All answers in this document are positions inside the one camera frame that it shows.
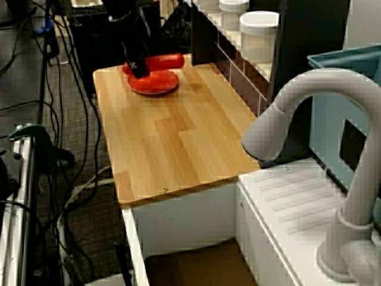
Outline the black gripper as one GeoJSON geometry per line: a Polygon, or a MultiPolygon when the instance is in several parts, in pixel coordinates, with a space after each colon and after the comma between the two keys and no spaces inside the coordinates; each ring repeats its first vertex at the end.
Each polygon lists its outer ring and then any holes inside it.
{"type": "Polygon", "coordinates": [[[150,29],[140,8],[107,9],[108,21],[124,49],[124,73],[137,79],[150,74],[145,61],[145,41],[150,29]]]}

